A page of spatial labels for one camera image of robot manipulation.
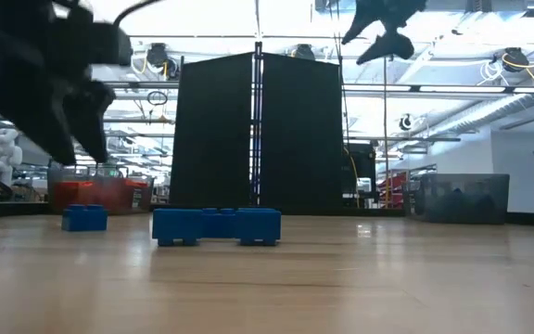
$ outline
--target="blue block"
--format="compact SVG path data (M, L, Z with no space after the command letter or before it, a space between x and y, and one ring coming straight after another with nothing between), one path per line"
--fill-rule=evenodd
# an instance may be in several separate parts
M203 237L204 238L233 238L235 224L234 209L203 210Z
M273 209L239 210L235 214L235 238L241 245L261 241L274 246L282 234L282 213Z
M197 245L203 237L202 210L156 209L153 214L152 238L159 246L172 246L181 239L185 246Z
M61 229L70 232L106 231L108 211L102 205L72 204L63 211Z

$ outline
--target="small blue block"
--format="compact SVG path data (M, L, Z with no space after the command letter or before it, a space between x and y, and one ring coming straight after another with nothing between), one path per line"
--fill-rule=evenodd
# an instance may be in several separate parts
M203 237L202 210L156 209L153 214L152 238L159 246L171 246L175 239L184 245L197 245Z
M102 205L72 204L63 211L61 229L70 232L106 231L108 211Z
M253 245L262 241L274 246L281 239L282 213L273 209L239 210L235 214L235 238L241 245Z
M235 224L234 209L203 210L203 237L204 238L233 238Z

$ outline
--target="white robot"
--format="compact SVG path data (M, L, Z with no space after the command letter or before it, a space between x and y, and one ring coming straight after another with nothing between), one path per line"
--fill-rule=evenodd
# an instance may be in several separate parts
M22 163L22 149L16 146L18 131L14 129L0 129L0 181L11 186L11 176L14 167Z

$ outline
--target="black partition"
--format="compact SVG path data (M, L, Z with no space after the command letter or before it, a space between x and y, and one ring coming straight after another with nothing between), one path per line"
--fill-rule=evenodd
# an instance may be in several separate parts
M179 86L171 203L248 205L252 54L185 64Z
M342 205L338 65L263 54L261 206Z

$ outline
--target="wooden floor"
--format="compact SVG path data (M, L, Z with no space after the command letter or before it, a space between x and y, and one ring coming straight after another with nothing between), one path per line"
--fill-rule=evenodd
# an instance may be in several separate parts
M289 217L276 248L158 249L0 219L0 333L534 333L534 228Z

